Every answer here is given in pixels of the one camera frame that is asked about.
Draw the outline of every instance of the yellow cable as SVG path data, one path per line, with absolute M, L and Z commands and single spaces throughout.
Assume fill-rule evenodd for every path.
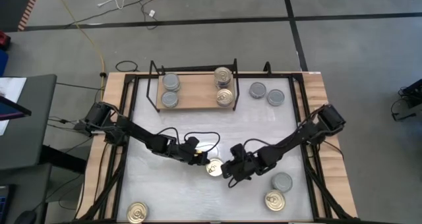
M 60 0 L 62 2 L 62 4 L 65 6 L 67 12 L 70 14 L 70 16 L 73 19 L 73 22 L 75 22 L 76 27 L 85 35 L 85 37 L 91 42 L 92 47 L 95 49 L 95 51 L 97 51 L 97 54 L 100 56 L 100 60 L 101 60 L 101 72 L 105 72 L 105 65 L 104 65 L 104 58 L 103 55 L 101 53 L 101 51 L 97 48 L 97 45 L 91 40 L 91 38 L 85 33 L 85 31 L 83 29 L 81 29 L 79 27 L 78 21 L 76 20 L 76 18 L 73 16 L 71 10 L 69 9 L 69 7 L 67 6 L 66 2 L 64 0 Z M 101 89 L 104 87 L 104 77 L 101 77 Z M 104 96 L 104 90 L 101 91 L 101 101 L 103 100 L 103 96 Z

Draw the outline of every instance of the silver can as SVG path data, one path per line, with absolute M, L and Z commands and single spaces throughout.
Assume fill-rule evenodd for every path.
M 279 106 L 284 101 L 284 93 L 281 90 L 277 89 L 270 90 L 268 96 L 266 97 L 266 100 L 272 106 Z
M 266 87 L 260 82 L 254 82 L 249 88 L 249 94 L 255 99 L 263 98 L 266 94 Z
M 293 180 L 291 179 L 290 175 L 285 172 L 280 172 L 275 174 L 271 178 L 272 187 L 280 192 L 289 192 L 293 186 Z
M 280 211 L 286 205 L 286 200 L 279 190 L 270 190 L 265 195 L 265 205 L 272 211 Z
M 177 103 L 179 103 L 179 98 L 175 92 L 164 92 L 161 96 L 161 102 L 164 106 L 171 109 L 176 107 Z
M 210 163 L 206 165 L 206 172 L 213 177 L 223 174 L 222 171 L 223 161 L 220 158 L 214 157 L 210 159 Z
M 218 89 L 228 88 L 231 80 L 231 71 L 226 67 L 219 67 L 214 71 L 214 83 Z
M 228 89 L 221 89 L 217 92 L 217 103 L 219 106 L 229 106 L 233 101 L 233 94 Z
M 177 92 L 181 87 L 179 76 L 174 73 L 167 73 L 163 77 L 163 85 L 166 90 Z
M 135 202 L 127 208 L 127 220 L 131 224 L 142 223 L 148 215 L 148 206 L 142 202 Z

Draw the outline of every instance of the gold can lid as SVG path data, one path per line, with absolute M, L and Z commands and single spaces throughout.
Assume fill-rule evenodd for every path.
M 127 220 L 131 224 L 142 223 L 147 215 L 148 207 L 141 202 L 135 202 L 127 208 Z
M 217 177 L 223 173 L 223 161 L 219 158 L 211 158 L 210 163 L 206 165 L 206 172 L 213 177 Z
M 279 190 L 270 190 L 265 195 L 265 204 L 272 211 L 280 211 L 286 205 L 286 200 Z
M 227 82 L 230 80 L 231 71 L 226 67 L 219 67 L 214 71 L 214 78 L 217 82 Z
M 227 106 L 233 101 L 233 94 L 228 89 L 221 89 L 217 92 L 217 103 Z

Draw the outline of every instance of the wooden board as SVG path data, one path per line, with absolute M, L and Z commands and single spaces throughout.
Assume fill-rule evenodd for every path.
M 163 77 L 158 78 L 157 103 L 158 109 L 169 109 L 161 102 L 161 96 L 166 89 L 163 85 Z M 179 103 L 172 109 L 233 109 L 235 105 L 235 90 L 233 75 L 228 90 L 233 94 L 233 101 L 227 107 L 217 103 L 218 89 L 214 83 L 213 74 L 179 75 L 181 88 L 177 92 Z
M 128 74 L 148 74 L 147 72 L 128 72 Z M 266 73 L 266 72 L 239 72 L 239 73 Z M 322 104 L 328 102 L 327 95 L 325 92 L 324 82 L 322 75 L 315 72 L 274 72 L 274 73 L 301 73 L 305 83 L 305 89 L 307 92 L 307 99 L 310 110 L 313 111 Z M 190 72 L 190 74 L 206 74 L 204 72 Z M 125 81 L 125 72 L 112 72 L 107 78 L 107 86 L 105 87 L 104 101 L 116 105 L 119 107 L 121 92 L 123 90 L 123 84 Z M 299 111 L 301 112 L 301 118 L 304 118 L 303 102 L 301 99 L 301 93 L 299 87 L 296 84 L 296 93 Z M 131 94 L 132 87 L 129 87 L 128 94 Z M 129 111 L 131 97 L 128 96 L 125 104 L 125 114 Z M 333 136 L 327 139 L 328 142 L 340 148 L 337 136 Z M 108 146 L 105 151 L 104 160 L 100 166 L 101 156 L 103 148 L 105 146 L 104 136 L 96 136 L 91 146 L 91 152 L 88 158 L 88 164 L 85 172 L 85 183 L 83 197 L 82 193 L 80 199 L 82 200 L 80 205 L 80 211 L 78 212 L 77 218 L 82 217 L 88 208 L 94 203 L 94 194 L 98 189 L 97 196 L 101 193 L 104 187 L 104 181 L 106 179 L 107 165 L 109 161 L 109 150 L 111 146 Z M 117 151 L 115 167 L 120 160 L 121 150 Z M 341 155 L 334 151 L 329 146 L 322 145 L 320 150 L 320 158 L 322 163 L 322 170 L 324 173 L 324 179 L 327 189 L 331 192 L 333 197 L 338 203 L 344 208 L 344 210 L 350 215 L 357 217 L 355 203 L 353 196 L 351 195 L 349 180 L 347 178 L 346 168 L 342 160 Z M 315 194 L 317 199 L 317 206 L 321 217 L 324 216 L 324 207 L 322 205 L 322 198 L 317 187 L 315 187 Z M 105 217 L 111 217 L 111 210 L 113 209 L 114 201 L 114 189 L 110 192 L 107 200 L 107 208 L 105 211 Z

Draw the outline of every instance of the monitor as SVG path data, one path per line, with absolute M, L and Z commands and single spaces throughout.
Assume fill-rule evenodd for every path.
M 31 116 L 31 111 L 0 96 L 0 121 Z

